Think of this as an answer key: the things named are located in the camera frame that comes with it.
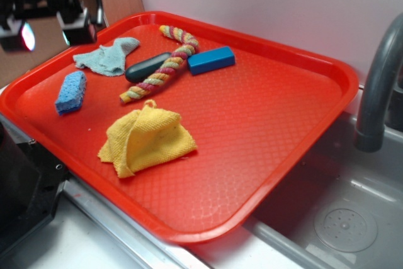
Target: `light blue cloth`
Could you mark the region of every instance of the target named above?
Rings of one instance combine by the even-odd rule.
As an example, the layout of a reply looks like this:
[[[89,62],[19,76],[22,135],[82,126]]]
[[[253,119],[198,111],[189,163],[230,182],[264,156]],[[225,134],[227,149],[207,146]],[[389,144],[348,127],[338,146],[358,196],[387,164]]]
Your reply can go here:
[[[86,54],[73,55],[76,67],[90,68],[105,76],[120,76],[125,72],[126,56],[131,53],[140,42],[132,37],[117,38],[111,47],[99,46],[99,49]]]

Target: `blue sponge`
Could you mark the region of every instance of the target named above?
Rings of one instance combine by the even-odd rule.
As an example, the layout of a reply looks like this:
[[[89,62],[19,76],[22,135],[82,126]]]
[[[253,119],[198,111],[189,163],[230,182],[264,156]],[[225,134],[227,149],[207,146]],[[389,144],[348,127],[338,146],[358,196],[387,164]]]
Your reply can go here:
[[[207,52],[192,55],[188,59],[189,70],[192,75],[210,72],[235,64],[235,56],[229,47],[209,50]]]
[[[86,75],[81,71],[73,72],[64,78],[59,97],[55,102],[57,113],[60,116],[80,109],[86,82]]]

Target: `white wall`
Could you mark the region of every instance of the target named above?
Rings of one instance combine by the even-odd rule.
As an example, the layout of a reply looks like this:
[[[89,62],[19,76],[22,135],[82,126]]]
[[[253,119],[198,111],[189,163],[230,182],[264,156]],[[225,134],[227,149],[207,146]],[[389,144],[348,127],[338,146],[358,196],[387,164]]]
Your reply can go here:
[[[403,0],[143,0],[146,11],[180,14],[327,55],[350,64],[364,83]]]

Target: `red tray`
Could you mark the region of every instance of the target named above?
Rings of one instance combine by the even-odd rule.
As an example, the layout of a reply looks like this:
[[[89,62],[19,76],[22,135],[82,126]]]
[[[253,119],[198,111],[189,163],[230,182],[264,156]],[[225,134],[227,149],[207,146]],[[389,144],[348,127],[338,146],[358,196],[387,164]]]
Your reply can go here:
[[[73,54],[135,37],[141,46],[127,66],[179,43],[159,25],[193,34],[200,51],[228,45],[236,65],[192,76],[184,70],[150,95],[159,108],[178,112],[198,150],[186,157],[118,179],[97,153],[107,128],[144,100],[122,105],[130,87],[124,76],[84,70],[88,83],[82,108],[58,116],[64,77],[77,69]],[[241,224],[333,123],[358,90],[346,64],[180,16],[149,12],[103,30],[97,45],[72,47],[10,84],[0,111],[41,142],[69,169],[146,229],[167,241],[197,243]]]

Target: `tray rim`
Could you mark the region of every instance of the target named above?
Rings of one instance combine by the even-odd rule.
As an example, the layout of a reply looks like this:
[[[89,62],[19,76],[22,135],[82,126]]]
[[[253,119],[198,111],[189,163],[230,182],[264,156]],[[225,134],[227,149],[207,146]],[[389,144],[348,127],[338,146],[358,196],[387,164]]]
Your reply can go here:
[[[287,55],[290,56],[292,60],[290,62],[284,63],[288,63],[293,66],[300,67],[296,64],[305,64],[306,62],[308,62],[310,64],[309,68],[302,68],[327,76],[339,85],[342,91],[341,99],[327,113],[327,115],[323,116],[322,120],[314,127],[313,130],[311,130],[307,134],[307,136],[300,142],[300,144],[296,146],[296,148],[292,152],[292,155],[301,154],[301,152],[302,154],[304,154],[308,150],[307,146],[309,146],[310,148],[319,139],[319,137],[326,131],[326,129],[333,123],[333,121],[337,119],[337,117],[343,112],[345,107],[350,103],[350,101],[358,92],[357,75],[349,65],[339,60],[266,40],[263,38],[255,37],[252,35],[239,33],[234,30],[210,25],[201,21],[192,20],[175,14],[161,11],[149,11],[128,16],[118,21],[114,25],[100,31],[96,44],[71,47],[63,51],[59,55],[56,55],[50,60],[44,62],[43,64],[40,64],[38,67],[34,68],[30,72],[27,72],[21,77],[15,79],[0,95],[0,113],[10,119],[22,131],[34,137],[37,141],[41,142],[50,152],[56,154],[58,157],[61,157],[60,154],[62,154],[61,160],[66,163],[67,167],[82,166],[82,163],[80,163],[74,157],[65,155],[63,153],[63,150],[58,147],[57,144],[54,144],[51,140],[48,140],[45,134],[41,133],[29,123],[25,123],[24,118],[13,111],[15,109],[15,100],[17,100],[24,91],[34,87],[35,85],[40,83],[40,81],[49,77],[47,67],[54,66],[55,63],[58,62],[58,68],[55,69],[53,67],[53,72],[56,73],[57,71],[63,69],[66,65],[73,63],[72,55],[83,52],[90,52],[94,49],[97,49],[102,43],[110,41],[113,37],[116,36],[116,33],[114,32],[115,30],[119,30],[119,35],[122,32],[125,32],[126,30],[132,28],[132,23],[138,23],[137,26],[152,24],[160,25],[162,24],[161,21],[164,21],[165,23],[174,22],[172,25],[184,29],[191,28],[189,32],[196,37],[206,37],[211,40],[218,40],[218,42],[220,42],[219,40],[221,40],[222,43],[226,43],[223,40],[228,39],[229,37],[236,37],[237,41],[248,42],[247,45],[237,45],[237,48],[257,55],[262,55],[262,50],[266,49],[267,52],[265,57],[268,56],[268,58],[273,60]],[[205,35],[206,29],[208,29],[208,36]],[[277,50],[277,52],[271,53],[269,52],[269,50]],[[329,66],[326,71],[322,70],[324,64]],[[29,81],[25,81],[25,79],[27,78],[32,78],[35,81],[30,81],[29,83]],[[156,236],[178,244],[190,244],[200,243],[213,238],[217,238],[242,224],[242,222],[248,217],[248,215],[258,206],[258,202],[262,201],[268,194],[270,194],[270,189],[272,189],[274,185],[281,181],[281,179],[292,169],[293,165],[299,160],[299,158],[300,156],[288,156],[286,160],[279,165],[279,167],[284,167],[282,171],[286,171],[283,176],[276,178],[275,175],[271,175],[269,179],[267,179],[264,183],[262,183],[260,187],[256,189],[254,194],[250,198],[248,198],[246,203],[243,204],[237,210],[237,212],[232,215],[232,217],[223,222],[221,225],[209,230],[204,230],[202,232],[176,231],[167,226],[157,217],[152,215],[148,210],[144,209],[136,201],[133,201],[128,197],[122,195],[116,188],[108,186],[108,182],[100,175],[97,175],[94,171],[88,169],[80,169],[79,173],[77,173],[77,171],[73,172],[80,179],[84,180],[111,202],[116,203],[116,201],[118,200],[119,208],[121,208],[131,218],[137,220],[146,229],[153,232]]]

